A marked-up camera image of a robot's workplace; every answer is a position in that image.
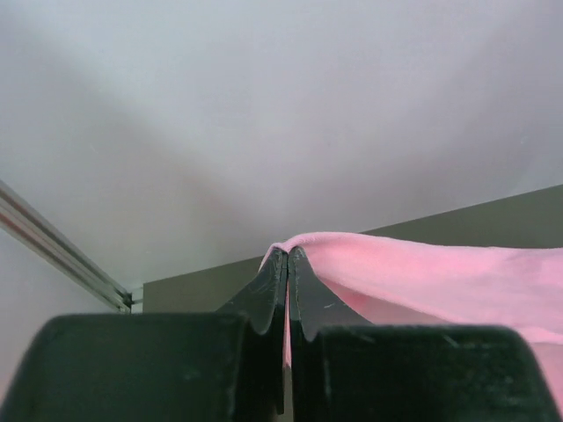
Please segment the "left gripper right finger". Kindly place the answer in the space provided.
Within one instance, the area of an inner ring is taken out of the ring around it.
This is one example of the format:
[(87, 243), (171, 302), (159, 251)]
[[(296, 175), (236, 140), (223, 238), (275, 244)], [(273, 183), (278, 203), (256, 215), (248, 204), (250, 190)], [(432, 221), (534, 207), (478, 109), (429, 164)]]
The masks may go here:
[(558, 421), (546, 379), (506, 328), (372, 324), (288, 258), (297, 421)]

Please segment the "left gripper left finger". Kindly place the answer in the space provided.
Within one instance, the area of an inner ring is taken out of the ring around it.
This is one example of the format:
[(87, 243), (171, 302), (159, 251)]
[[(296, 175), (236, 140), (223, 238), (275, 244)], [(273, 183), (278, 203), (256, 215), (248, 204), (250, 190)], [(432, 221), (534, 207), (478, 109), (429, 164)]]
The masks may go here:
[(70, 315), (34, 337), (4, 421), (273, 421), (284, 410), (287, 254), (206, 313)]

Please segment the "pink t shirt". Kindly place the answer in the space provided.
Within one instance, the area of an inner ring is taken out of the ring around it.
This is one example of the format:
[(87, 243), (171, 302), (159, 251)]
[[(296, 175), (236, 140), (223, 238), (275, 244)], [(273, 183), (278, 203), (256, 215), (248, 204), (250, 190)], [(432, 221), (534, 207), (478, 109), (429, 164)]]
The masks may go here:
[(442, 246), (317, 232), (275, 244), (302, 249), (314, 273), (368, 313), (380, 299), (445, 322), (517, 331), (546, 367), (562, 368), (562, 250)]

